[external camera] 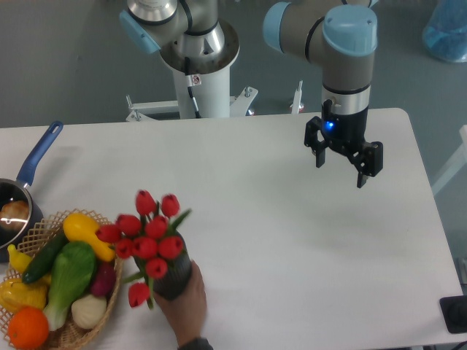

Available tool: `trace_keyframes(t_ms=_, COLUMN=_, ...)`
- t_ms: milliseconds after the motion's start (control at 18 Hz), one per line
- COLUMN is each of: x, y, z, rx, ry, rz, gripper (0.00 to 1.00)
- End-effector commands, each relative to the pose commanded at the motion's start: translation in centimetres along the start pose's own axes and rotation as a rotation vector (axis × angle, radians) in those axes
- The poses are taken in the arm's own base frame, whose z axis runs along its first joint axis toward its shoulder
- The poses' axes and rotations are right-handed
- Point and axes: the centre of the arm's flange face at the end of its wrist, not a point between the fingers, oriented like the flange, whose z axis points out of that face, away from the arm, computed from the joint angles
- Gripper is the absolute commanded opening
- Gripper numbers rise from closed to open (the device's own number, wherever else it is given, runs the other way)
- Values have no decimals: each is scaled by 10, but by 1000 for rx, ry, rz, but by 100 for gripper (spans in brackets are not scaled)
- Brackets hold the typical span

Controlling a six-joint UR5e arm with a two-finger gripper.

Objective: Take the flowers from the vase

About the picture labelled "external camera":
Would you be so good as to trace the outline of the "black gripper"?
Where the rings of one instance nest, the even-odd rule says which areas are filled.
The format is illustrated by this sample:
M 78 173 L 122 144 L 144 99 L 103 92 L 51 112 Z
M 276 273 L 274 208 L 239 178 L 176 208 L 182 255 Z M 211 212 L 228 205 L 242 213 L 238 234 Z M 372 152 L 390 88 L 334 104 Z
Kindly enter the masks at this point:
M 323 110 L 322 120 L 316 116 L 306 123 L 304 145 L 312 150 L 315 165 L 320 168 L 325 163 L 325 149 L 329 147 L 347 155 L 357 169 L 357 188 L 362 188 L 369 177 L 375 177 L 383 169 L 383 144 L 379 141 L 366 142 L 366 122 L 368 109 L 354 114 L 334 114 Z M 322 131 L 324 140 L 318 135 Z

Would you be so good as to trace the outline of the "dark sleeve forearm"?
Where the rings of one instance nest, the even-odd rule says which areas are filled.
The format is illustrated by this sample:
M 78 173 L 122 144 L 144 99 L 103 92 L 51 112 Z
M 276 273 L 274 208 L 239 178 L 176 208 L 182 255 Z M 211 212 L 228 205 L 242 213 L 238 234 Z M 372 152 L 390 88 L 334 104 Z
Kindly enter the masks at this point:
M 177 348 L 178 350 L 213 350 L 206 338 L 195 338 Z

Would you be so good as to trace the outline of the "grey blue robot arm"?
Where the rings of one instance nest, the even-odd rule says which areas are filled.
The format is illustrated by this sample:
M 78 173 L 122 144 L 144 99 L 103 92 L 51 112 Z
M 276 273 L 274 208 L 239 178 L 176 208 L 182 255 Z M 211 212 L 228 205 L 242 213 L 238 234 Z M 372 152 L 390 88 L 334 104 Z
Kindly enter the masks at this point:
M 383 146 L 365 139 L 377 48 L 372 1 L 278 2 L 263 20 L 265 43 L 322 69 L 321 114 L 305 127 L 317 166 L 331 149 L 358 172 L 357 185 L 383 167 Z M 227 117 L 230 67 L 239 53 L 235 30 L 216 1 L 128 1 L 119 21 L 147 54 L 160 53 L 172 70 L 180 116 Z

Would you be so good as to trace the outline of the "person's hand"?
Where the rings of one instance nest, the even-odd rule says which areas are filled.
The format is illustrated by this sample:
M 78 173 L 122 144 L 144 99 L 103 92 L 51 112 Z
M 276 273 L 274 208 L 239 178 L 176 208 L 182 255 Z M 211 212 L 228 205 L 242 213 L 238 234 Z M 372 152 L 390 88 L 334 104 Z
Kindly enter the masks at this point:
M 174 331 L 178 348 L 201 337 L 207 317 L 207 296 L 199 266 L 191 261 L 191 276 L 177 298 L 167 300 L 155 294 L 155 301 Z

